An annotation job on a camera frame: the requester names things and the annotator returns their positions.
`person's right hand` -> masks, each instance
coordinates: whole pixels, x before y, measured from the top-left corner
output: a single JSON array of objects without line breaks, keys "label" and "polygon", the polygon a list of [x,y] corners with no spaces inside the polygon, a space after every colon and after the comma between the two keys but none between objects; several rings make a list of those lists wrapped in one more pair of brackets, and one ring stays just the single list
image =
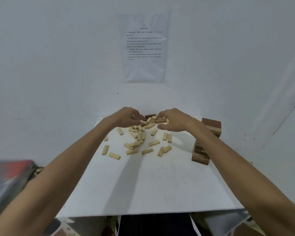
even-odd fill
[{"label": "person's right hand", "polygon": [[188,124],[194,120],[193,117],[176,108],[161,111],[156,116],[156,118],[162,117],[166,117],[169,124],[158,124],[157,128],[167,131],[187,131]]}]

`instruction sheet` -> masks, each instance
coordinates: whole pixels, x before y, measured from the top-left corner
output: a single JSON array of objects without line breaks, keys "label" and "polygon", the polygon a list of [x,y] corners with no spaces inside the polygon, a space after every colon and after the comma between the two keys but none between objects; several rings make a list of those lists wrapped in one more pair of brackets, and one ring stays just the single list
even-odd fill
[{"label": "instruction sheet", "polygon": [[168,14],[119,15],[126,82],[163,82],[168,19]]}]

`white wall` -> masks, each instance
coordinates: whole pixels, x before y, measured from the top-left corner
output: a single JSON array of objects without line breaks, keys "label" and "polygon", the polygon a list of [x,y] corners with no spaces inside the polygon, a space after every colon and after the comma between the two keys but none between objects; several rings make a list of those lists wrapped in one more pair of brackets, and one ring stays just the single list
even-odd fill
[{"label": "white wall", "polygon": [[295,203],[295,109],[265,147],[246,158]]},{"label": "white wall", "polygon": [[[165,11],[165,83],[121,85],[115,14]],[[0,0],[0,159],[46,165],[123,106],[221,120],[237,148],[294,55],[295,0]]]}]

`black pants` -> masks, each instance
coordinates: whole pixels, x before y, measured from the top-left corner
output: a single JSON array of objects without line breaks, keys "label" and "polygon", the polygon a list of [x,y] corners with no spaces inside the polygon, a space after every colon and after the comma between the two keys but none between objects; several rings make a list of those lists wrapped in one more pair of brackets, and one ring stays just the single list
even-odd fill
[{"label": "black pants", "polygon": [[123,215],[118,236],[197,236],[188,213]]}]

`jenga tower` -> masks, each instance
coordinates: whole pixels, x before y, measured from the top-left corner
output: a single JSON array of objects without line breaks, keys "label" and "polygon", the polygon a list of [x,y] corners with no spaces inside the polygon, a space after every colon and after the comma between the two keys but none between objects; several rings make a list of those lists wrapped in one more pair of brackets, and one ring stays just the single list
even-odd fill
[{"label": "jenga tower", "polygon": [[[222,133],[222,125],[220,121],[203,118],[202,122],[214,135],[218,138],[220,137]],[[191,160],[204,165],[208,165],[210,162],[210,157],[197,141],[194,143]]]}]

